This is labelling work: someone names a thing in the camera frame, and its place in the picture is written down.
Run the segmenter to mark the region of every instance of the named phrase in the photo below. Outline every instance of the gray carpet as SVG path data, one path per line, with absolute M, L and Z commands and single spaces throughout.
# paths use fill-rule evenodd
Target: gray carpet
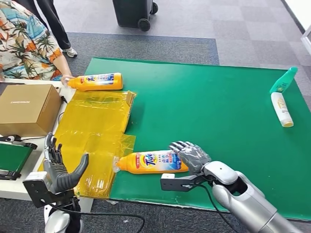
M 30 201 L 0 199 L 0 233 L 42 233 L 43 209 Z M 119 202 L 111 205 L 104 200 L 94 200 L 92 212 L 120 212 L 144 216 L 142 233 L 232 233 L 217 214 L 211 212 L 177 209 L 138 203 Z M 231 215 L 226 218 L 241 229 Z M 84 216 L 85 233 L 135 233 L 141 220 L 117 216 Z
M 215 39 L 68 33 L 78 52 L 68 58 L 72 75 L 82 75 L 92 57 L 219 65 Z

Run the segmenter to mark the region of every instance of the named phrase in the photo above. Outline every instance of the brown box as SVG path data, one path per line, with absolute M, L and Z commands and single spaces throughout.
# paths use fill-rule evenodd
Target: brown box
M 45 136 L 53 129 L 61 104 L 51 84 L 8 86 L 0 97 L 0 134 Z

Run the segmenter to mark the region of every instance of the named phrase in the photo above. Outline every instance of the white table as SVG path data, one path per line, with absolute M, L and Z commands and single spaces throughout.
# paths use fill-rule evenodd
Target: white table
M 21 80 L 21 79 L 5 79 L 5 82 L 8 83 L 25 83 L 25 84 L 52 84 L 54 87 L 57 88 L 58 92 L 64 96 L 67 102 L 69 102 L 74 93 L 75 92 L 75 89 L 71 88 L 65 88 L 62 85 L 61 82 L 56 82 L 56 81 L 42 81 L 42 80 Z M 60 112 L 63 113 L 65 111 L 66 104 L 63 103 L 60 106 Z M 56 120 L 53 133 L 56 132 L 57 129 L 58 120 Z M 31 200 L 27 191 L 23 184 L 23 181 L 28 176 L 32 171 L 38 171 L 38 167 L 42 162 L 44 156 L 44 144 L 45 138 L 42 139 L 32 139 L 32 140 L 27 140 L 27 142 L 34 143 L 38 145 L 36 150 L 33 150 L 25 165 L 23 167 L 21 173 L 21 177 L 17 179 L 16 181 L 5 181 L 0 180 L 0 198 L 10 198 L 10 199 L 20 199 L 20 200 Z M 80 206 L 82 211 L 83 212 L 89 212 L 91 211 L 91 205 L 93 204 L 93 199 L 91 198 L 79 198 L 80 199 Z

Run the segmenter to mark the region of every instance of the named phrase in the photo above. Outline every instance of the sneaker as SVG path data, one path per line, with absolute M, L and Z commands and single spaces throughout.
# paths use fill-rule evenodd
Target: sneaker
M 66 50 L 63 50 L 63 52 L 66 52 L 68 57 L 76 57 L 78 55 L 78 53 L 72 47 Z

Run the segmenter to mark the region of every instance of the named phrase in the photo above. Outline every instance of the floral shirt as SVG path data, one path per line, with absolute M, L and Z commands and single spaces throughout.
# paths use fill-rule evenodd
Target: floral shirt
M 0 68 L 6 78 L 60 80 L 53 61 L 61 55 L 35 15 L 14 1 L 0 0 Z

